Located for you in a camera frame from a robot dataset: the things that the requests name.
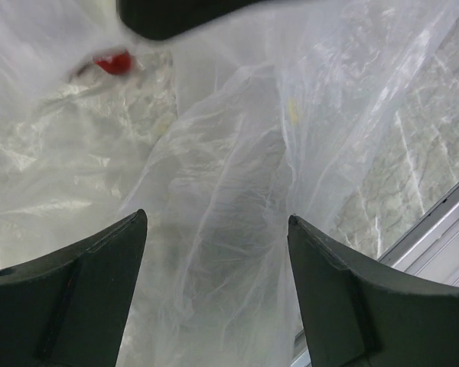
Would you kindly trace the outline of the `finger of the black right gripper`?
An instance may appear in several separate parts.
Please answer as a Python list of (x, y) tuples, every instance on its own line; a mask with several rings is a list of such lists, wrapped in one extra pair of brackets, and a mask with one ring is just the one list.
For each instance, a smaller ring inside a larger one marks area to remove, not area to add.
[(118, 0), (120, 21), (149, 41), (166, 41), (263, 0)]

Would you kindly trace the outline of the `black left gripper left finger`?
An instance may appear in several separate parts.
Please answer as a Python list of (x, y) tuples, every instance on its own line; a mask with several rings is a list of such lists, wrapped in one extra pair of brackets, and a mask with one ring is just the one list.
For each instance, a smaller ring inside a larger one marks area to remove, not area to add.
[(147, 237), (140, 209), (0, 270), (0, 366), (114, 366)]

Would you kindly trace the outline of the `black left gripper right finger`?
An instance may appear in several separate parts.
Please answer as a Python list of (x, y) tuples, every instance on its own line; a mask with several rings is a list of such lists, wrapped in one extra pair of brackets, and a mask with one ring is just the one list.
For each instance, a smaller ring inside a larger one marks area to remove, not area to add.
[(459, 287), (383, 265), (299, 216), (288, 250), (313, 366), (459, 366)]

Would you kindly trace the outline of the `clear plastic bag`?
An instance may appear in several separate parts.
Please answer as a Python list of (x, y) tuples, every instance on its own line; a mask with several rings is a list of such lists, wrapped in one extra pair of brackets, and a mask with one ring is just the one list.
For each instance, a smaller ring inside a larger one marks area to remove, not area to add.
[(114, 7), (0, 1), (0, 269), (143, 209), (118, 365), (288, 366), (288, 217), (376, 258), (459, 180), (459, 1), (276, 2), (166, 44)]

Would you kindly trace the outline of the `red grape bunch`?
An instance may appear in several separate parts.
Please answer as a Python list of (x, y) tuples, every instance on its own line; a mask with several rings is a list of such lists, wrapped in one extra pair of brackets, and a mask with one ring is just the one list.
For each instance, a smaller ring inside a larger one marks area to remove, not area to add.
[(132, 55), (127, 51), (93, 59), (93, 63), (110, 75), (124, 75), (132, 70)]

